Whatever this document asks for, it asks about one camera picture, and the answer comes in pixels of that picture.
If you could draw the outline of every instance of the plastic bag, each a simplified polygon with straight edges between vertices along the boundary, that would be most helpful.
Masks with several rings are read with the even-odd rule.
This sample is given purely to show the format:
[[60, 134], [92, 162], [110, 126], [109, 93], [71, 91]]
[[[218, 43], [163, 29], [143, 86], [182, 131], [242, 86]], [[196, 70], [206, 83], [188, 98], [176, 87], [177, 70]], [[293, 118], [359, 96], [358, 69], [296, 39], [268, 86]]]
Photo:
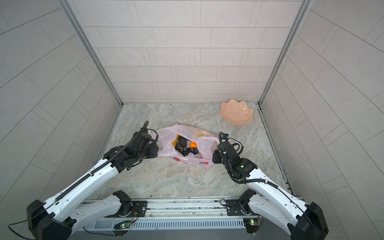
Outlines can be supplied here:
[[[157, 153], [159, 157], [173, 157], [173, 159], [186, 164], [206, 164], [207, 166], [213, 164], [213, 153], [220, 142], [212, 133], [196, 127], [178, 124], [162, 128], [158, 130], [157, 133], [159, 134], [159, 141], [161, 141], [163, 145], [163, 149]], [[200, 153], [196, 155], [190, 153], [184, 157], [176, 151], [172, 142], [175, 141], [177, 134], [194, 141]]]

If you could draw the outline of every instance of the gray tile wall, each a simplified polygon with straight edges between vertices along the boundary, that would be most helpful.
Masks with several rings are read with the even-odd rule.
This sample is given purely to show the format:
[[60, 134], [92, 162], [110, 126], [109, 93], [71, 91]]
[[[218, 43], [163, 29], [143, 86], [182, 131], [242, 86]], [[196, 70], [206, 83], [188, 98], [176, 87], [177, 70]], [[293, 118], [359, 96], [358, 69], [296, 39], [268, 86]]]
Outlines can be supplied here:
[[118, 110], [55, 0], [0, 2], [0, 238], [93, 165]]
[[258, 101], [301, 5], [68, 2], [123, 102]]
[[313, 0], [262, 106], [327, 239], [384, 237], [383, 32], [383, 1]]

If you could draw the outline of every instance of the peach-colored plate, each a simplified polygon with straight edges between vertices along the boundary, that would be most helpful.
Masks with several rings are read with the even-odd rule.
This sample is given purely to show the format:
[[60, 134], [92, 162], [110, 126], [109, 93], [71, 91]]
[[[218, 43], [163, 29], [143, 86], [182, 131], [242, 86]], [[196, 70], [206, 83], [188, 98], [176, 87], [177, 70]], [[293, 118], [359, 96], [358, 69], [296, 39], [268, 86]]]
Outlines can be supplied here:
[[243, 125], [253, 119], [253, 108], [249, 108], [244, 101], [238, 102], [231, 99], [229, 102], [221, 104], [220, 114], [232, 124]]

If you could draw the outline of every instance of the robotic arm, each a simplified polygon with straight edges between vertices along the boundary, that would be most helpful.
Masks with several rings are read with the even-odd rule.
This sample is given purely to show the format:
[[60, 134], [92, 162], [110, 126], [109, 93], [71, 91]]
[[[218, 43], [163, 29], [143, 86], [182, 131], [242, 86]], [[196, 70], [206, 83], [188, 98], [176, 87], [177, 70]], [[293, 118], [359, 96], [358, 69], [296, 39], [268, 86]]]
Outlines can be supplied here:
[[[45, 202], [35, 200], [27, 207], [28, 228], [37, 240], [66, 240], [75, 231], [100, 218], [111, 215], [126, 217], [134, 211], [131, 198], [123, 191], [114, 192], [85, 207], [78, 206], [101, 184], [124, 169], [131, 169], [143, 159], [157, 157], [158, 135], [152, 139], [146, 128], [148, 123], [146, 121], [126, 145], [112, 148], [92, 169], [66, 189]], [[248, 184], [251, 188], [238, 201], [244, 215], [256, 213], [266, 217], [289, 234], [292, 240], [325, 238], [328, 228], [319, 206], [313, 202], [308, 205], [292, 196], [269, 179], [256, 164], [240, 158], [243, 146], [237, 152], [240, 145], [230, 144], [227, 134], [220, 132], [219, 139], [213, 162], [224, 164], [233, 181]]]

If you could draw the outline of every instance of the gray marble surface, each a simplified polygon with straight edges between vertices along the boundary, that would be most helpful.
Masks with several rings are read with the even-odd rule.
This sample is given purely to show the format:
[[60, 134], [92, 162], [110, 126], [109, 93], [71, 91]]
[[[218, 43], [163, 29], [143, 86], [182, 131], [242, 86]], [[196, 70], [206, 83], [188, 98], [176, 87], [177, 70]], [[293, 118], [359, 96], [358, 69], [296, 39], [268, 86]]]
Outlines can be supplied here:
[[[257, 164], [267, 176], [285, 188], [283, 176], [273, 154], [255, 103], [253, 120], [245, 125], [233, 125], [220, 115], [221, 103], [126, 104], [112, 132], [105, 152], [126, 144], [134, 132], [149, 120], [155, 130], [183, 124], [209, 131], [216, 136], [229, 133], [245, 147], [241, 157]], [[122, 171], [105, 182], [88, 199], [103, 199], [114, 191], [123, 190], [131, 198], [239, 196], [245, 184], [234, 183], [222, 164], [188, 165], [171, 157], [145, 159], [129, 171]]]

